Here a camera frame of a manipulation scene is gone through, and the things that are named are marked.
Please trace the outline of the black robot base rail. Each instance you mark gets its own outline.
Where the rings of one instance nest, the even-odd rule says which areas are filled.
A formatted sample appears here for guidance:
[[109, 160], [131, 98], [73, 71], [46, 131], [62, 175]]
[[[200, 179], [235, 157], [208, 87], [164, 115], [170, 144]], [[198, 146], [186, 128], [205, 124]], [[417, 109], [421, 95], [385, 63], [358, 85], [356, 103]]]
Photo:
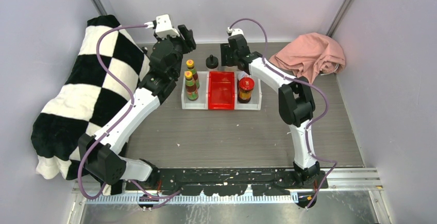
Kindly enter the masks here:
[[177, 191], [183, 196], [283, 196], [293, 189], [314, 192], [323, 181], [325, 172], [313, 175], [296, 172], [293, 168], [160, 168], [138, 185], [147, 191], [159, 190], [164, 195]]

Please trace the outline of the black lid white seasoning jar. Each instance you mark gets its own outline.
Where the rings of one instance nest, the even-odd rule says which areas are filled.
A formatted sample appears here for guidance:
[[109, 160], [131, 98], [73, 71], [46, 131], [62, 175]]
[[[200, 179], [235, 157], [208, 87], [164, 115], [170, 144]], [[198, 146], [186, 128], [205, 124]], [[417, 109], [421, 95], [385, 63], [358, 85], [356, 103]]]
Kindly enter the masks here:
[[214, 55], [209, 55], [206, 60], [205, 64], [208, 71], [218, 71], [219, 70], [219, 60]]

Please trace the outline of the white lid brown sauce jar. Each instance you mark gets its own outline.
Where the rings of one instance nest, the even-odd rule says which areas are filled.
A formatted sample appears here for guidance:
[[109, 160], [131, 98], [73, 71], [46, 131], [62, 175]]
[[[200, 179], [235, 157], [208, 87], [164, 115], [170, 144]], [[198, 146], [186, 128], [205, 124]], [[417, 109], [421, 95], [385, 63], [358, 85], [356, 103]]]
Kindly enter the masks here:
[[237, 80], [240, 81], [242, 78], [246, 77], [247, 75], [248, 75], [248, 74], [247, 74], [246, 72], [244, 72], [244, 71], [240, 71], [240, 72], [237, 74]]

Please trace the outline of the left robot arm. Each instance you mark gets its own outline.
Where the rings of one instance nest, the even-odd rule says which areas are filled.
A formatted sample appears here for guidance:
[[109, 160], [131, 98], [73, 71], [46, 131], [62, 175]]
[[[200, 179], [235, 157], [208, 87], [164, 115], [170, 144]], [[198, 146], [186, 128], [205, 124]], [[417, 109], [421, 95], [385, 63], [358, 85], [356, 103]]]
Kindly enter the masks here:
[[81, 162], [78, 181], [86, 170], [108, 185], [120, 180], [137, 180], [146, 190], [158, 183], [156, 167], [144, 160], [119, 155], [125, 142], [145, 118], [159, 108], [177, 85], [182, 59], [196, 49], [193, 31], [185, 25], [177, 29], [154, 25], [157, 43], [150, 56], [150, 70], [135, 90], [128, 90], [130, 101], [93, 136], [83, 134], [78, 141]]

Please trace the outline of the red lid chili sauce jar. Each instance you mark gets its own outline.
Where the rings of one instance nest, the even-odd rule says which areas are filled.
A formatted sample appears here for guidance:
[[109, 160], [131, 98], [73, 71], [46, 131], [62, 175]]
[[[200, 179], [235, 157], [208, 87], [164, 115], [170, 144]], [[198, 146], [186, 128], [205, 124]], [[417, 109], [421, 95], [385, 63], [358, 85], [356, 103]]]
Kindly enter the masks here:
[[254, 87], [255, 81], [252, 78], [243, 77], [240, 79], [238, 85], [238, 102], [242, 104], [250, 102]]

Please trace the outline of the yellow cap sauce bottle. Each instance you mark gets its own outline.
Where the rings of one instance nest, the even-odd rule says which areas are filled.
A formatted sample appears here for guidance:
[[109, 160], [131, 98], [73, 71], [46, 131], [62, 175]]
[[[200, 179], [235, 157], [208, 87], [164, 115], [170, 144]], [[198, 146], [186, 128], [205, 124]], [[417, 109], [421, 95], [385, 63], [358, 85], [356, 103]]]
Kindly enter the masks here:
[[194, 80], [193, 74], [191, 71], [184, 72], [185, 78], [185, 90], [187, 94], [187, 99], [190, 101], [195, 101], [198, 99], [198, 91], [196, 81]]
[[192, 59], [189, 59], [186, 61], [186, 65], [187, 65], [187, 69], [192, 73], [193, 79], [195, 80], [195, 83], [196, 83], [196, 86], [199, 89], [200, 83], [199, 83], [198, 73], [197, 73], [197, 70], [195, 68], [194, 61]]

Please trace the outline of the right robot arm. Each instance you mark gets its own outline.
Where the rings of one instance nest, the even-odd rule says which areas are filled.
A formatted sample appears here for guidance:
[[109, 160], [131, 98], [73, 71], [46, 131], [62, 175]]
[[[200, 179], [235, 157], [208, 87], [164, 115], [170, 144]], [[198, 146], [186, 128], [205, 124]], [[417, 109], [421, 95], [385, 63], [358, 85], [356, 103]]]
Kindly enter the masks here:
[[251, 52], [242, 34], [230, 35], [228, 42], [221, 44], [222, 63], [237, 66], [239, 70], [256, 77], [278, 94], [278, 112], [289, 126], [294, 161], [291, 177], [301, 188], [320, 186], [323, 174], [320, 164], [312, 154], [311, 129], [315, 102], [307, 80], [296, 79], [269, 63], [259, 52]]

